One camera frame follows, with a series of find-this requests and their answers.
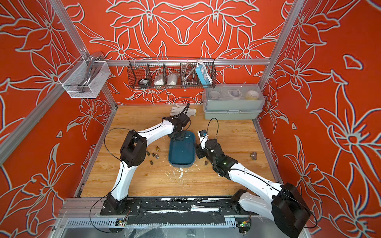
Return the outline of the teal plastic storage box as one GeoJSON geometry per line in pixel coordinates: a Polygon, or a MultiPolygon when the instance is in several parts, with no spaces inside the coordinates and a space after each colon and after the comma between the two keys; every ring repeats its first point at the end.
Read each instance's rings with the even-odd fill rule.
{"type": "Polygon", "coordinates": [[[189,168],[195,162],[195,134],[191,131],[185,133],[180,141],[170,140],[168,161],[175,168],[189,168]]]}

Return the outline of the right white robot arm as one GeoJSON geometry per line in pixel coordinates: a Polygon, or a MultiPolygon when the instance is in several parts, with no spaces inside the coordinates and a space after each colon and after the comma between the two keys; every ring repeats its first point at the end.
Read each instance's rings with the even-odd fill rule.
{"type": "Polygon", "coordinates": [[[238,204],[244,211],[272,220],[290,238],[299,237],[312,212],[293,184],[272,182],[250,171],[225,155],[216,139],[202,138],[195,145],[195,151],[198,158],[205,157],[211,163],[220,177],[248,189],[238,198],[238,204]]]}

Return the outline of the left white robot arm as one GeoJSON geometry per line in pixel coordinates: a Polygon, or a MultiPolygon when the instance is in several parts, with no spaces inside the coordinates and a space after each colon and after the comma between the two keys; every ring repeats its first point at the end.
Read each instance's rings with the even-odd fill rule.
{"type": "Polygon", "coordinates": [[[162,137],[185,139],[190,118],[185,113],[163,117],[162,122],[143,131],[129,130],[120,149],[120,169],[113,189],[107,194],[101,215],[120,215],[126,211],[129,188],[138,166],[146,158],[147,147],[162,137]]]}

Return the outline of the grey lidded storage container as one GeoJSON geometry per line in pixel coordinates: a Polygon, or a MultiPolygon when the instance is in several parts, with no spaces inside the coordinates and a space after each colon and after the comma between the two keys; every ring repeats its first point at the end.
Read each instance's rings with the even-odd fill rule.
{"type": "Polygon", "coordinates": [[[202,99],[206,120],[254,120],[265,104],[257,84],[218,84],[205,88],[202,99]]]}

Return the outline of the white knit glove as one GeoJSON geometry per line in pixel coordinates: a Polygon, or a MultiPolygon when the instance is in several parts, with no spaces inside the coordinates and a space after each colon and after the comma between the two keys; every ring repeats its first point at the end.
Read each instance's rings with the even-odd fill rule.
{"type": "Polygon", "coordinates": [[[188,117],[192,117],[196,115],[196,109],[190,107],[190,105],[174,105],[171,108],[170,116],[174,117],[178,114],[186,114],[188,117]]]}

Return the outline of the white bag in basket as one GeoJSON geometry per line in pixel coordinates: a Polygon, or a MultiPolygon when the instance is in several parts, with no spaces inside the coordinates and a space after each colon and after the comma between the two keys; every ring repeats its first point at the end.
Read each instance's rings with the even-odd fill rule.
{"type": "Polygon", "coordinates": [[[167,88],[173,88],[177,85],[179,74],[172,73],[167,76],[167,88]]]}
{"type": "Polygon", "coordinates": [[[164,76],[164,74],[158,74],[155,77],[154,86],[163,86],[164,83],[165,83],[165,76],[164,76]]]}

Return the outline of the metal tongs in basket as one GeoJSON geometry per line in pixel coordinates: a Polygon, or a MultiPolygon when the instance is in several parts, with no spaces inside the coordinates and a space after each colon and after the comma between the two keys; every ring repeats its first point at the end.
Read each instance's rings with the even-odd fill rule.
{"type": "Polygon", "coordinates": [[[191,85],[194,78],[195,66],[192,63],[181,65],[181,85],[191,85]]]}

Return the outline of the black item in basket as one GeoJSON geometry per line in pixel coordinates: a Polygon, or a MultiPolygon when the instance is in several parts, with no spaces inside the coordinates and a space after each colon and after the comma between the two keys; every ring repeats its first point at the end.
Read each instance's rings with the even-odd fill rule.
{"type": "Polygon", "coordinates": [[[148,88],[151,85],[151,82],[150,82],[150,80],[143,78],[143,79],[138,81],[138,85],[141,88],[148,88]]]}

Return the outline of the metal tool in clear bin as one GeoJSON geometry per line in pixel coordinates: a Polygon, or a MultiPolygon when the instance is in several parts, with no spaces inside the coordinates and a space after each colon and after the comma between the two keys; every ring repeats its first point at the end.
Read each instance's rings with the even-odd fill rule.
{"type": "Polygon", "coordinates": [[[86,70],[86,74],[84,77],[84,81],[81,85],[80,91],[83,92],[85,90],[85,87],[88,86],[90,82],[90,77],[91,77],[91,71],[93,68],[93,65],[96,61],[99,61],[103,58],[103,54],[101,52],[94,53],[93,55],[90,55],[89,58],[87,59],[88,61],[88,66],[86,70]]]}

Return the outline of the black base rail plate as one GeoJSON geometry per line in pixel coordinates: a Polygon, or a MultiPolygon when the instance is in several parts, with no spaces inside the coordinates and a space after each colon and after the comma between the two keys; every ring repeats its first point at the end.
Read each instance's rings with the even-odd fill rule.
{"type": "Polygon", "coordinates": [[[231,225],[252,218],[231,196],[128,197],[113,209],[102,200],[101,216],[120,217],[126,225],[231,225]]]}

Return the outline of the clear plastic wall bin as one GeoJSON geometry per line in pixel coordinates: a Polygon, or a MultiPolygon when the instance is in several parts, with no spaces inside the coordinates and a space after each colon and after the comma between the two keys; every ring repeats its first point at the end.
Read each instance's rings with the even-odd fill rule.
{"type": "Polygon", "coordinates": [[[59,83],[71,98],[95,99],[110,74],[105,61],[79,61],[59,83]]]}

